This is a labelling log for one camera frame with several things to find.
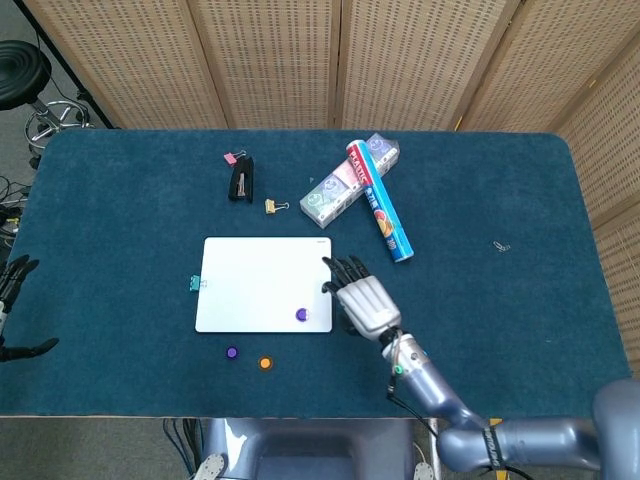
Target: white board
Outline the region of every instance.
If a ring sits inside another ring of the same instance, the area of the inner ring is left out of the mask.
[[[321,290],[331,271],[322,257],[331,257],[329,238],[207,238],[196,331],[329,332],[331,295]]]

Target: paper clip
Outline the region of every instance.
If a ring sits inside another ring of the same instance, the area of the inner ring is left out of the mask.
[[[233,167],[240,157],[246,157],[246,156],[247,156],[247,152],[245,150],[240,150],[237,153],[231,153],[231,152],[225,153],[224,159],[230,166]]]
[[[500,242],[496,240],[493,241],[493,246],[496,247],[502,253],[511,249],[511,245],[502,245]]]
[[[289,202],[285,202],[285,203],[276,203],[275,200],[271,200],[270,198],[267,198],[264,201],[264,209],[267,212],[268,215],[272,214],[272,213],[276,213],[276,211],[278,210],[282,210],[282,209],[287,209],[289,208]]]

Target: robotic hand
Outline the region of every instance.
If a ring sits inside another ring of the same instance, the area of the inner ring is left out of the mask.
[[[400,327],[400,310],[382,286],[355,256],[347,260],[324,257],[322,260],[335,275],[322,292],[331,292],[344,307],[351,323],[367,340],[389,343]]]
[[[57,338],[50,338],[36,347],[5,347],[4,326],[13,304],[18,298],[20,287],[27,275],[38,266],[38,260],[29,261],[29,255],[23,255],[7,264],[0,265],[0,362],[32,358],[47,353],[58,343]]]

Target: red label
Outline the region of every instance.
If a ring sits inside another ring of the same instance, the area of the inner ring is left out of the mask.
[[[362,152],[358,145],[350,145],[347,147],[347,153],[349,154],[349,161],[353,166],[353,170],[356,172],[356,176],[358,177],[358,181],[360,185],[373,185],[373,180],[371,180],[371,175],[369,174],[369,169],[367,168],[367,164],[362,158]]]

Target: black stapler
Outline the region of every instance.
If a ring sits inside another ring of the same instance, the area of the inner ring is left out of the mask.
[[[253,203],[253,158],[240,156],[231,174],[229,200],[248,200]]]

